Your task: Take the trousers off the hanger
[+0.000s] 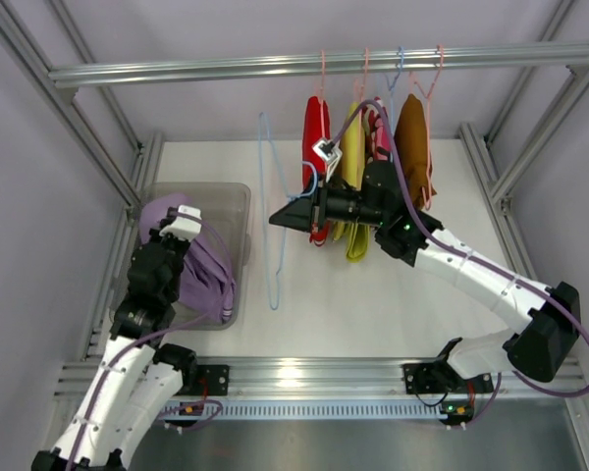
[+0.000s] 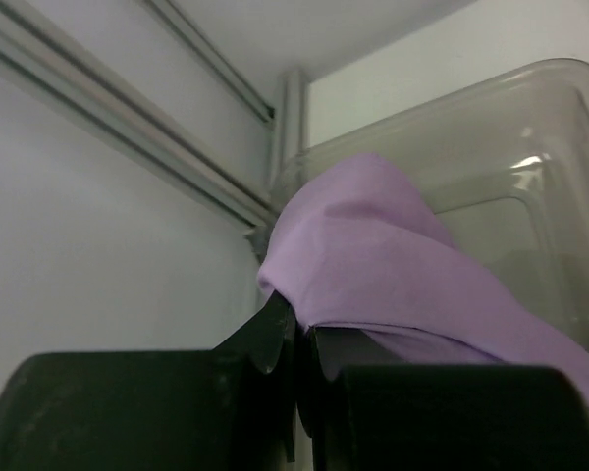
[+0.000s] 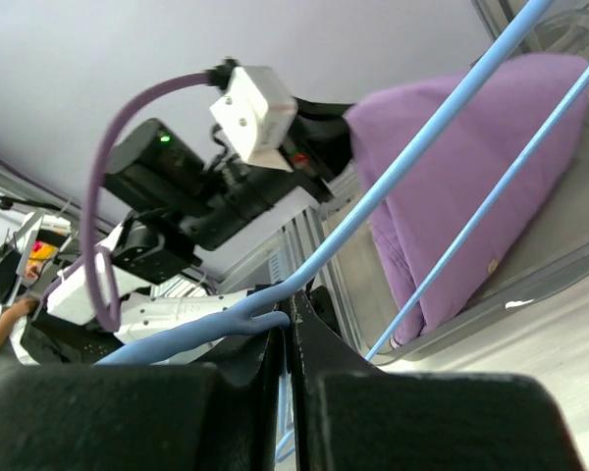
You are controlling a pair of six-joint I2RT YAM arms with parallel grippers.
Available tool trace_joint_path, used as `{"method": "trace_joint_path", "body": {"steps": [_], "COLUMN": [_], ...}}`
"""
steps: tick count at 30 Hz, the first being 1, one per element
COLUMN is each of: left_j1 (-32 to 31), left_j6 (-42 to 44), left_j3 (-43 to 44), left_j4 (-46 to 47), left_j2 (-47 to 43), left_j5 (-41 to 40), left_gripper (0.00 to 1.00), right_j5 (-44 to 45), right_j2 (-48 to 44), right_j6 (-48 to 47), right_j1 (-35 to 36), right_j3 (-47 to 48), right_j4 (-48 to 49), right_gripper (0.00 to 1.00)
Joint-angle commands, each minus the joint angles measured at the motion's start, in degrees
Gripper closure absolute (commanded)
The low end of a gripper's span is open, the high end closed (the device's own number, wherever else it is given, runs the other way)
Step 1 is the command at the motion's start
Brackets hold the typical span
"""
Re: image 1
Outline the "yellow-green trousers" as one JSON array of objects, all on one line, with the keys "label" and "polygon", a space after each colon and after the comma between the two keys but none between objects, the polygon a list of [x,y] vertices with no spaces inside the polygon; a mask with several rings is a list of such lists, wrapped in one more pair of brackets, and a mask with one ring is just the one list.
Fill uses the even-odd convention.
[{"label": "yellow-green trousers", "polygon": [[[340,149],[343,157],[340,164],[341,178],[356,190],[361,189],[365,166],[365,134],[358,114],[343,134]],[[358,263],[366,255],[370,231],[367,226],[338,222],[333,229],[333,241],[346,241],[345,256],[348,262]]]}]

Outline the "lilac trousers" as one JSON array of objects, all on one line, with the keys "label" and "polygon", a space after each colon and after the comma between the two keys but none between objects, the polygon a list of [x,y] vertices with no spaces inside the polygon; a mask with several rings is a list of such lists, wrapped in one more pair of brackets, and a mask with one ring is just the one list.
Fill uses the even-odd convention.
[{"label": "lilac trousers", "polygon": [[[187,195],[176,192],[148,202],[141,210],[138,222],[141,242],[147,242],[150,229],[160,229],[160,222],[170,207],[179,205],[192,206],[192,201]],[[225,325],[232,318],[236,281],[231,256],[224,256],[222,248],[213,247],[212,239],[210,231],[201,228],[200,234],[192,241],[184,258],[179,303],[195,314],[208,313],[204,319],[206,324]]]}]

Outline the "red trousers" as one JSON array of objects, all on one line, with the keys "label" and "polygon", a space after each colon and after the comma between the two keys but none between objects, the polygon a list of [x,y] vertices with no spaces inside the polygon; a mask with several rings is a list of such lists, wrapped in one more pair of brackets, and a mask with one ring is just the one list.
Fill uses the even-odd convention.
[{"label": "red trousers", "polygon": [[318,96],[311,96],[306,104],[303,134],[301,143],[302,153],[302,187],[308,190],[313,183],[312,167],[320,179],[325,176],[325,163],[314,152],[314,144],[321,138],[328,138],[330,132],[330,114],[325,101]]}]

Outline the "light blue hanger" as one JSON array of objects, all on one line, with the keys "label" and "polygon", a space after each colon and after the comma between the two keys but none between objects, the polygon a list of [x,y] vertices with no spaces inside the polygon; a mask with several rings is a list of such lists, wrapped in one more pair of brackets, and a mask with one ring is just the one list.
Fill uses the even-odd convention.
[{"label": "light blue hanger", "polygon": [[280,308],[282,297],[282,274],[286,255],[286,230],[279,232],[269,228],[269,210],[278,203],[299,202],[304,196],[311,196],[320,184],[319,172],[312,164],[304,163],[302,168],[312,172],[311,189],[300,192],[289,187],[286,169],[279,156],[273,139],[270,120],[260,112],[257,120],[257,158],[259,180],[259,207],[261,223],[261,256],[265,278],[268,307],[272,311]]}]

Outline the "pink hanger of red trousers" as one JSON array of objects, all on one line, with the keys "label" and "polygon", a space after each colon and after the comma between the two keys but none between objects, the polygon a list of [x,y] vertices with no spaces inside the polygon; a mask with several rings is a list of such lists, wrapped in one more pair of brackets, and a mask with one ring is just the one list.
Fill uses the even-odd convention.
[{"label": "pink hanger of red trousers", "polygon": [[331,136],[331,125],[329,121],[329,109],[326,107],[325,88],[327,76],[327,59],[324,49],[320,51],[320,78],[315,88],[315,95],[319,104],[319,120],[321,126],[321,136],[328,138]]}]

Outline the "pink hanger of yellow trousers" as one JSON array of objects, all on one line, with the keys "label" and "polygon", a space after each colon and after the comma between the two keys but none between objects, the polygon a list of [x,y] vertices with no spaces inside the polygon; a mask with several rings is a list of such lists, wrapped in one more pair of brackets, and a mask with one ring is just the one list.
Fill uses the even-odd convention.
[{"label": "pink hanger of yellow trousers", "polygon": [[367,78],[368,78],[368,71],[369,71],[369,58],[370,58],[370,51],[368,47],[364,48],[363,52],[363,65],[362,65],[362,75],[360,78],[357,78],[353,83],[353,99],[360,104],[365,96]]}]

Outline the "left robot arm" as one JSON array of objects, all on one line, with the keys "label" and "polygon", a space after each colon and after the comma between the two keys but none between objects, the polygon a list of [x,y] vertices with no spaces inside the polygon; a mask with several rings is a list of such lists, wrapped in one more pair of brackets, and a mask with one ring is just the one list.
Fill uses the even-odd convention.
[{"label": "left robot arm", "polygon": [[127,469],[168,400],[195,381],[194,351],[161,341],[175,317],[184,258],[195,236],[153,230],[134,251],[128,290],[94,379],[65,432],[35,456],[32,469]]}]

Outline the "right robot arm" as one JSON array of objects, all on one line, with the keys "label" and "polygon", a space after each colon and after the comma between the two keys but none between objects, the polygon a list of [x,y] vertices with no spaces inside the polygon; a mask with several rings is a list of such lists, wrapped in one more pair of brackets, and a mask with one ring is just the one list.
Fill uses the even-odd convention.
[{"label": "right robot arm", "polygon": [[406,265],[436,275],[497,315],[506,328],[475,339],[450,340],[431,366],[439,380],[513,371],[550,383],[579,338],[578,291],[535,283],[484,259],[440,221],[403,199],[395,166],[366,165],[360,189],[320,186],[272,214],[270,224],[311,233],[327,224],[373,228],[378,245]]}]

